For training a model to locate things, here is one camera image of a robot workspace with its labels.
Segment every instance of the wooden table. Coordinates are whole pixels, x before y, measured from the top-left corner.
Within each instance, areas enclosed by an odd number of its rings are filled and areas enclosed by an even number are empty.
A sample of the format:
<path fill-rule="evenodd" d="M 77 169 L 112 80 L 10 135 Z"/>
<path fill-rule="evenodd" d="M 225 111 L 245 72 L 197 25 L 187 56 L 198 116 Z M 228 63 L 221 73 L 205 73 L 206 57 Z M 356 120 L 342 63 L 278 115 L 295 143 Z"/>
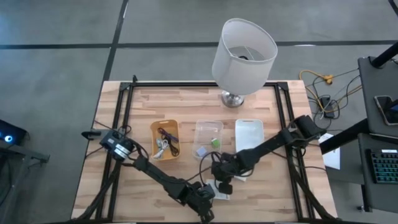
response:
<path fill-rule="evenodd" d="M 295 117 L 303 114 L 311 115 L 303 82 L 299 80 L 287 82 Z M 120 82 L 105 82 L 99 99 L 95 119 L 108 126 L 112 125 L 119 84 Z M 223 122 L 222 151 L 225 152 L 235 150 L 234 124 L 237 119 L 261 119 L 264 123 L 265 139 L 272 137 L 280 130 L 273 88 L 264 87 L 248 95 L 244 104 L 235 109 L 227 108 L 222 104 L 220 93 L 221 90 L 215 87 L 135 87 L 129 117 L 129 125 L 132 127 L 129 137 L 142 144 L 150 153 L 152 152 L 150 124 L 163 119 L 177 120 L 182 148 L 181 156 L 176 160 L 160 162 L 151 160 L 151 162 L 168 175 L 187 179 L 198 172 L 199 162 L 192 156 L 197 120 Z M 283 96 L 282 101 L 285 117 L 288 119 Z M 103 129 L 97 124 L 94 128 Z M 91 141 L 87 153 L 99 148 L 98 143 L 99 140 Z M 284 148 L 276 152 L 285 155 Z M 105 157 L 106 153 L 100 151 L 85 161 L 72 217 L 79 216 L 98 193 Z M 304 161 L 306 166 L 324 167 L 321 152 L 316 146 L 307 148 Z M 312 192 L 326 210 L 336 216 L 326 172 L 307 169 L 307 175 Z M 212 179 L 210 171 L 204 173 L 204 179 Z M 253 175 L 248 177 L 246 182 L 234 179 L 232 184 L 234 192 L 230 201 L 215 200 L 213 202 L 214 222 L 297 220 L 285 159 L 268 154 L 261 158 Z M 300 194 L 300 198 L 306 215 L 303 194 Z M 107 203 L 105 203 L 103 215 L 106 215 L 106 206 Z M 123 167 L 114 221 L 198 222 L 200 219 L 193 210 L 187 206 L 182 207 L 172 200 L 162 186 L 146 174 L 132 167 Z"/>

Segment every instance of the white lampshade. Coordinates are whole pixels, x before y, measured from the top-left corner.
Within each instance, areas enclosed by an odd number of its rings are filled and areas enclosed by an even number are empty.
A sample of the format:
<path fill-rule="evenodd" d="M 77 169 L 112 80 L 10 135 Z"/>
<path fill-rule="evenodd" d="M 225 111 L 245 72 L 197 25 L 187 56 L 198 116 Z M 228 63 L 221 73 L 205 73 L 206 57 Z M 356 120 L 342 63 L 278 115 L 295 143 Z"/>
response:
<path fill-rule="evenodd" d="M 244 19 L 230 19 L 221 33 L 213 77 L 232 94 L 254 93 L 267 81 L 277 53 L 274 40 L 264 29 Z"/>

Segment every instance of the lamp base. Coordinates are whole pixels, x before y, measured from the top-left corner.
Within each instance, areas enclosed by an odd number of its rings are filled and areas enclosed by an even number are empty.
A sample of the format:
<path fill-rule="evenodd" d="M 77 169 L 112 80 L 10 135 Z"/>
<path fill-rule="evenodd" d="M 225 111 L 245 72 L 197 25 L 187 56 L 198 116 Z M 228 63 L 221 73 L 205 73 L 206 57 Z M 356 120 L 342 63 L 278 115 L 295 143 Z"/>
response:
<path fill-rule="evenodd" d="M 221 100 L 225 106 L 229 108 L 237 108 L 243 104 L 244 96 L 235 95 L 227 91 L 223 91 L 221 93 Z"/>

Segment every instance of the orange tray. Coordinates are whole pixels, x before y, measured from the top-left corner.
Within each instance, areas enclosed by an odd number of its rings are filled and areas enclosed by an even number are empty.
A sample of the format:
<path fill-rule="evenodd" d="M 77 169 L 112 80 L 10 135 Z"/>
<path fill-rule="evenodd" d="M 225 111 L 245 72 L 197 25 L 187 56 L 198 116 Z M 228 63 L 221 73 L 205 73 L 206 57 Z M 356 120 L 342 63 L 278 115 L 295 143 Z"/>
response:
<path fill-rule="evenodd" d="M 170 120 L 165 120 L 165 121 L 153 122 L 150 125 L 150 129 L 152 130 L 152 156 L 154 156 L 157 153 L 156 139 L 158 139 L 158 138 L 162 139 L 162 135 L 157 131 L 158 128 L 163 128 L 165 131 L 170 133 L 172 136 L 180 139 L 180 137 L 178 136 L 178 123 L 176 120 L 170 119 Z M 172 144 L 180 151 L 178 156 L 174 157 L 172 155 L 171 150 L 168 148 L 163 152 L 163 158 L 156 159 L 157 161 L 176 159 L 181 155 L 180 142 L 178 142 L 178 143 L 173 142 Z"/>

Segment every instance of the keyboard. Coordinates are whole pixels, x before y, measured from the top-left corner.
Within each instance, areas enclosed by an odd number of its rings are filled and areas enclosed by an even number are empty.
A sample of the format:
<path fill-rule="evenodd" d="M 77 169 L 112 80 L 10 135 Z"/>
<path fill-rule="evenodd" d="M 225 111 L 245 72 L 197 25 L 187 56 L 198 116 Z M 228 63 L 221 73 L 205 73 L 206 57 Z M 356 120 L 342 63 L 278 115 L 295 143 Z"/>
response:
<path fill-rule="evenodd" d="M 398 184 L 398 150 L 370 149 L 375 184 Z"/>

